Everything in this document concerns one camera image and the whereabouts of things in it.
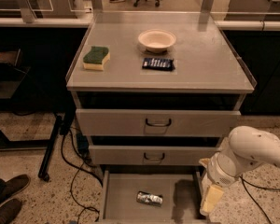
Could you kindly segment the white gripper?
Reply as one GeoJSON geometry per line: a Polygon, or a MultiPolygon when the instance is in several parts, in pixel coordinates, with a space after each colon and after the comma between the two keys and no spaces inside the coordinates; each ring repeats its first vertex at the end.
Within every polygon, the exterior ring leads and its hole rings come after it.
{"type": "Polygon", "coordinates": [[[209,216],[224,194],[224,188],[235,183],[242,172],[242,159],[231,151],[217,152],[209,158],[199,159],[199,164],[207,166],[203,177],[203,192],[200,213],[209,216]]]}

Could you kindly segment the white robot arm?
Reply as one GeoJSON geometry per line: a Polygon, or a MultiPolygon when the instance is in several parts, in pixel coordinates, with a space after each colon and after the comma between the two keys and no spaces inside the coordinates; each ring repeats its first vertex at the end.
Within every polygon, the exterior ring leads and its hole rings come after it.
{"type": "Polygon", "coordinates": [[[273,133],[249,126],[232,129],[225,148],[211,158],[199,160],[210,182],[203,192],[200,213],[208,216],[223,196],[224,188],[264,163],[280,169],[280,139],[273,133]]]}

